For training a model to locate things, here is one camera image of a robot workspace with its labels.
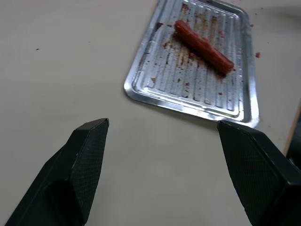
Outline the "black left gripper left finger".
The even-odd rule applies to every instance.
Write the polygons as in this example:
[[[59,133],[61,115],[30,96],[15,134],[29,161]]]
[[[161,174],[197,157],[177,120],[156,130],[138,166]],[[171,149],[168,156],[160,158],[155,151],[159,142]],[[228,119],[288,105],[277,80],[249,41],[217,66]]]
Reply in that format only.
[[[83,226],[100,179],[109,120],[76,128],[42,167],[7,226]]]

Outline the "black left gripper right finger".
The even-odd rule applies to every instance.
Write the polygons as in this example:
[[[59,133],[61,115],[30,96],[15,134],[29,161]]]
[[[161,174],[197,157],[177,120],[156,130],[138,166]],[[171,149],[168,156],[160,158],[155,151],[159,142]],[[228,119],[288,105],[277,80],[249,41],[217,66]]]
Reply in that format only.
[[[301,224],[301,171],[262,132],[218,121],[228,172],[253,226]]]

